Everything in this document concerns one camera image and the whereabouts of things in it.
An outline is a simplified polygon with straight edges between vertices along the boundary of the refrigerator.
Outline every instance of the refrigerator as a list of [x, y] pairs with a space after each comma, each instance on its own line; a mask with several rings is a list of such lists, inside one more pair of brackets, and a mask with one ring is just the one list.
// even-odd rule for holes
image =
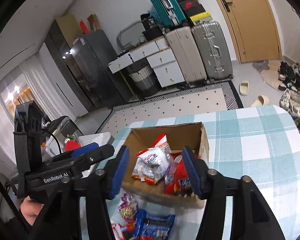
[[96, 108], [127, 103], [132, 93], [121, 74], [113, 74], [108, 63], [117, 58], [103, 30], [81, 36], [65, 55], [65, 62]]

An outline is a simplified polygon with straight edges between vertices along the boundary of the patterned rug border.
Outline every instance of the patterned rug border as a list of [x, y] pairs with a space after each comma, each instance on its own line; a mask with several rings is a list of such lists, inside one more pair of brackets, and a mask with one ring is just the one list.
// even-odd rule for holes
[[96, 133], [100, 132], [106, 126], [107, 122], [110, 120], [110, 118], [113, 116], [113, 114], [116, 111], [120, 111], [122, 109], [128, 109], [130, 107], [145, 105], [145, 104], [160, 101], [163, 99], [185, 96], [185, 95], [190, 95], [193, 93], [198, 93], [198, 92], [203, 92], [203, 91], [208, 91], [208, 90], [213, 90], [213, 89], [218, 89], [218, 88], [222, 89], [223, 95], [225, 97], [227, 110], [243, 108], [241, 99], [238, 95], [238, 92], [235, 90], [235, 87], [234, 87], [232, 81], [225, 81], [225, 82], [206, 85], [206, 86], [202, 86], [202, 87], [189, 88], [186, 90], [171, 92], [168, 94], [159, 95], [159, 96], [148, 98], [145, 100], [131, 102], [131, 103], [121, 105], [121, 106], [115, 106], [112, 109], [111, 113], [108, 115], [108, 117], [105, 119], [105, 121], [102, 123], [102, 125], [98, 128]]

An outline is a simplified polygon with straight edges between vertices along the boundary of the checkered tablecloth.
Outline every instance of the checkered tablecloth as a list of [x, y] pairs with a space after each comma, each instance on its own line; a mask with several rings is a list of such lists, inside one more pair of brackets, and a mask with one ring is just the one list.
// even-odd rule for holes
[[[134, 122], [113, 142], [115, 155], [131, 128], [203, 122], [209, 140], [209, 168], [227, 177], [249, 175], [276, 216], [286, 240], [300, 234], [300, 135], [291, 116], [277, 106]], [[98, 168], [103, 168], [107, 160]], [[107, 202], [113, 222], [120, 222], [120, 196]], [[142, 202], [154, 214], [176, 214], [170, 239], [195, 239], [203, 209], [168, 208]], [[229, 239], [232, 197], [227, 197], [223, 239]]]

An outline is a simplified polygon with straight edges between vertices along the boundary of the refrigerator sticker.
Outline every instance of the refrigerator sticker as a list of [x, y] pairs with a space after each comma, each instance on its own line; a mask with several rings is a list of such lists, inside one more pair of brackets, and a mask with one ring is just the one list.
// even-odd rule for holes
[[84, 41], [84, 39], [82, 37], [80, 38], [80, 41], [81, 41], [82, 45], [86, 45], [86, 42]]

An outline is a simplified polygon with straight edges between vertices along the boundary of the baseboard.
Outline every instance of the baseboard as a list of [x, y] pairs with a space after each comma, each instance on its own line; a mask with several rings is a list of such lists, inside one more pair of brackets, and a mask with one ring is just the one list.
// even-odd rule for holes
[[237, 65], [239, 65], [239, 60], [237, 58], [231, 59], [231, 64], [232, 64], [232, 67], [237, 66]]
[[289, 63], [290, 65], [293, 65], [296, 63], [294, 60], [292, 60], [291, 58], [289, 58], [288, 56], [285, 56], [285, 55], [282, 55], [282, 60]]

